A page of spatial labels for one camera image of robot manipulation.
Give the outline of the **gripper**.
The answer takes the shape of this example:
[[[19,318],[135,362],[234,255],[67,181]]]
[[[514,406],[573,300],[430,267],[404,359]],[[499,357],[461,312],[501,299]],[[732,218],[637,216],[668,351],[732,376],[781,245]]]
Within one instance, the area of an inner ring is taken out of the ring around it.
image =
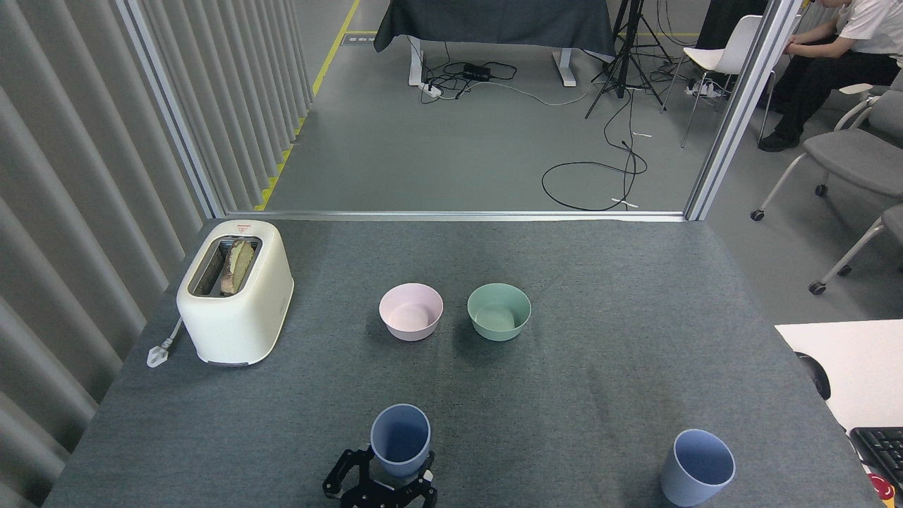
[[[423,506],[437,504],[438,491],[432,484],[430,469],[435,460],[434,452],[428,452],[425,462],[416,471],[415,479],[397,489],[371,479],[372,459],[371,448],[347,448],[322,483],[325,495],[341,501],[342,507],[406,507],[419,497],[423,498]],[[343,483],[352,469],[358,471],[358,483],[352,488],[343,489]]]

